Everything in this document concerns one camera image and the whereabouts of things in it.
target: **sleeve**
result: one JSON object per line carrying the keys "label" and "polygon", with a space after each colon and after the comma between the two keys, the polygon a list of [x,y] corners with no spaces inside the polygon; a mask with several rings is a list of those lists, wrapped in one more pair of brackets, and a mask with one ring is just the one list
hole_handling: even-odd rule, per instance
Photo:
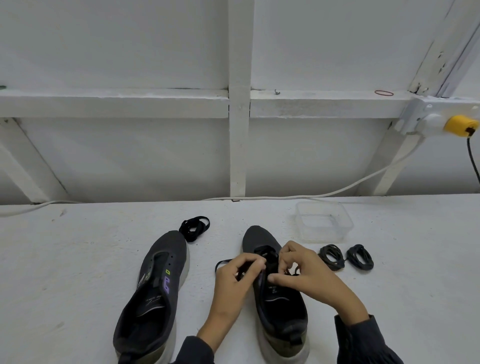
{"label": "sleeve", "polygon": [[337,364],[403,364],[386,344],[375,317],[347,327],[335,316],[338,338]]}
{"label": "sleeve", "polygon": [[172,364],[213,364],[212,348],[196,336],[187,336]]}

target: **person's left hand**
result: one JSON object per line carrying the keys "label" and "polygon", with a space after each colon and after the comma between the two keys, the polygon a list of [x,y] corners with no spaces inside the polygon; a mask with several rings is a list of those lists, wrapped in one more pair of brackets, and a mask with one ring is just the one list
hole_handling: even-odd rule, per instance
{"label": "person's left hand", "polygon": [[[246,262],[253,262],[240,281],[236,274]],[[215,352],[237,320],[245,296],[253,281],[265,269],[265,258],[258,254],[242,253],[216,271],[215,292],[207,321],[197,336]]]}

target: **hand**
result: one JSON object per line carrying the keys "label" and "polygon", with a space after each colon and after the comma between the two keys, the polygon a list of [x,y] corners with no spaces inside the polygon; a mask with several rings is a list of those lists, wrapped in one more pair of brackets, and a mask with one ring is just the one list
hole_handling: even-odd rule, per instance
{"label": "hand", "polygon": [[[246,262],[253,262],[240,281],[236,274]],[[262,270],[266,259],[258,254],[242,253],[216,271],[215,291],[207,321],[197,337],[215,352],[237,320],[250,286]]]}
{"label": "hand", "polygon": [[[299,276],[288,276],[287,269],[297,263]],[[368,312],[360,299],[311,249],[289,241],[281,250],[278,273],[268,276],[269,282],[296,289],[314,300],[332,306],[346,325],[369,319]]]}

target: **yellow adapter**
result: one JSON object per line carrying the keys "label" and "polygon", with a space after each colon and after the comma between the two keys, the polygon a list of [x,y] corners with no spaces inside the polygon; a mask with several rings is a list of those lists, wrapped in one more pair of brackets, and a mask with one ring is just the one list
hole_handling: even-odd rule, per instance
{"label": "yellow adapter", "polygon": [[480,123],[478,120],[469,118],[465,115],[456,115],[451,117],[444,126],[446,132],[467,138],[478,129]]}

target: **plastic container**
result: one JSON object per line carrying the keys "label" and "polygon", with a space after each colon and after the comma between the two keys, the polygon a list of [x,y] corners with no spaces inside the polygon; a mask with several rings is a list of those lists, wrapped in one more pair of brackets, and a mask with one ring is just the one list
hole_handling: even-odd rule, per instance
{"label": "plastic container", "polygon": [[303,240],[334,243],[353,229],[353,222],[339,202],[299,202],[295,220]]}

